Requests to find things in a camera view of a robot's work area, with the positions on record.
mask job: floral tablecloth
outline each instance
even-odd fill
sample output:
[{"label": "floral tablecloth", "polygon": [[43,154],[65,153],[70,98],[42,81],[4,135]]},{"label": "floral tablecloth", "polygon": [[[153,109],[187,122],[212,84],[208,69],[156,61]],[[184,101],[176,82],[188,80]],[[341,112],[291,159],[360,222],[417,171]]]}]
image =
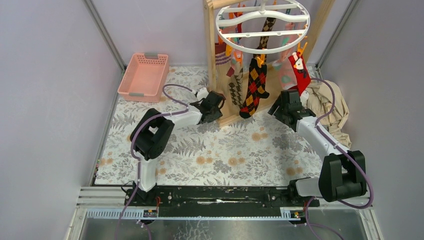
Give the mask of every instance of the floral tablecloth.
[{"label": "floral tablecloth", "polygon": [[[207,85],[207,71],[171,67],[166,82],[197,90]],[[196,101],[185,89],[166,91],[186,103]],[[170,112],[182,106],[165,96],[159,103],[119,97],[94,184],[122,185],[135,179],[137,161],[130,154],[130,134],[150,108]],[[302,137],[266,110],[223,128],[214,122],[174,130],[159,158],[159,185],[286,186],[293,179],[319,176],[322,165]]]}]

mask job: drying rack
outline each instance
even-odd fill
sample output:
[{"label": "drying rack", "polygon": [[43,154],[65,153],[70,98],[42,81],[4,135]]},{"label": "drying rack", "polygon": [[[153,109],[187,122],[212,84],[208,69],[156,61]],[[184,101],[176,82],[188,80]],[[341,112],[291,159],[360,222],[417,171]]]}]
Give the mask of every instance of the drying rack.
[{"label": "drying rack", "polygon": [[[272,54],[282,52],[290,49],[301,42],[306,34],[308,34],[308,47],[303,52],[303,58],[305,62],[314,48],[314,45],[321,33],[321,29],[327,19],[328,14],[334,4],[335,0],[322,0],[321,5],[318,9],[317,16],[314,22],[310,23],[310,15],[306,8],[295,0],[284,0],[287,4],[275,4],[267,5],[268,0],[262,0],[259,6],[244,6],[244,7],[231,7],[231,5],[239,4],[245,0],[204,0],[204,25],[206,35],[206,50],[208,53],[207,66],[208,66],[208,78],[209,78],[209,90],[223,93],[226,99],[231,97],[226,93],[224,88],[228,87],[227,82],[217,81],[216,73],[216,61],[215,61],[215,35],[218,36],[230,47],[240,50],[245,53],[251,54]],[[288,15],[277,10],[284,9],[299,9],[300,15]],[[214,11],[218,10],[218,14],[215,18]],[[228,13],[239,13],[243,12],[243,15],[233,19],[222,19],[223,14]],[[240,32],[240,33],[222,33],[219,31],[222,27],[234,26],[245,22],[250,19],[256,18],[276,18],[286,22],[301,23],[304,22],[304,29],[299,30],[279,30],[279,31],[267,31],[267,32]],[[273,49],[256,49],[248,48],[238,45],[230,40],[230,38],[250,38],[250,37],[261,37],[261,36],[284,36],[284,35],[298,35],[298,38],[290,44],[273,48]],[[277,77],[277,71],[272,67],[271,63],[267,64],[268,72],[267,79],[274,79]],[[248,72],[243,74],[242,89],[243,93],[247,91],[248,85]],[[269,108],[277,99],[282,90],[281,85],[278,81],[267,81],[266,90],[270,93],[267,99],[261,99],[257,111]],[[242,118],[239,116],[239,110],[237,107],[231,105],[231,101],[226,101],[221,112],[223,116],[218,120],[218,124],[221,127],[232,124]]]}]

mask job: wooden base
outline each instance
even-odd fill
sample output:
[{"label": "wooden base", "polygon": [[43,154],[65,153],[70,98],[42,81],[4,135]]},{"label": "wooden base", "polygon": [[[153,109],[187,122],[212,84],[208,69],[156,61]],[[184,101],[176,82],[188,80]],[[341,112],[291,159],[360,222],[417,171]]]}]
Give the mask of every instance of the wooden base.
[{"label": "wooden base", "polygon": [[[267,65],[267,68],[268,69],[266,74],[265,90],[269,93],[269,97],[266,99],[263,99],[263,98],[260,99],[259,106],[256,110],[256,113],[259,111],[268,109],[272,104],[274,104],[274,102],[277,100],[282,90],[280,81],[278,80],[277,71],[273,68],[271,63]],[[242,97],[245,98],[246,93],[248,91],[249,72],[243,73],[242,80],[243,80]],[[224,93],[224,95],[226,100],[225,100],[224,106],[221,108],[221,112],[223,116],[217,120],[219,127],[221,128],[243,119],[239,115],[240,108],[231,102],[230,94]]]}]

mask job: wooden frame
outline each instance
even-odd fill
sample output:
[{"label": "wooden frame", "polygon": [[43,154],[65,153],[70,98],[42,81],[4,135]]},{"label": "wooden frame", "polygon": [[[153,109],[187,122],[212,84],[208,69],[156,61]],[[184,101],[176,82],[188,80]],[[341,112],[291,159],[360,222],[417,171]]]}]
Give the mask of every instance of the wooden frame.
[{"label": "wooden frame", "polygon": [[[244,2],[245,0],[204,0],[203,11],[204,11],[204,31],[206,36],[206,51],[207,51],[207,70],[209,78],[209,90],[216,91],[218,93],[224,94],[225,91],[222,90],[219,83],[217,82],[217,68],[215,62],[215,15],[214,11],[226,6],[233,4],[238,4]],[[303,52],[304,61],[307,62],[309,56],[312,53],[312,49],[317,42],[318,37],[320,36],[321,30],[327,20],[327,17],[330,13],[330,10],[333,7],[335,0],[322,0],[321,5],[318,9],[315,20],[311,23],[309,32],[308,32],[308,47]],[[272,81],[277,77],[277,71],[274,70],[271,64],[267,65],[267,81],[266,81],[266,90],[269,92],[269,97],[267,99],[261,99],[257,111],[264,110],[270,107],[281,91],[281,85],[278,81]],[[243,86],[242,93],[247,92],[248,85],[248,72],[243,74]],[[239,116],[239,112],[231,106],[231,99],[228,94],[224,94],[227,101],[225,102],[221,112],[223,116],[218,119],[218,124],[220,127],[227,126],[232,124],[242,118]]]}]

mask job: pink basket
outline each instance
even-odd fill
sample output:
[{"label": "pink basket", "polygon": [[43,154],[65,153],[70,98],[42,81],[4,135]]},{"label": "pink basket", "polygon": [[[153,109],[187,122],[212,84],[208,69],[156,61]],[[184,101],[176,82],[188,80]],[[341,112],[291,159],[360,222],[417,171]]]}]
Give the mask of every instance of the pink basket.
[{"label": "pink basket", "polygon": [[120,82],[118,93],[127,101],[158,103],[169,70],[168,55],[135,53]]}]

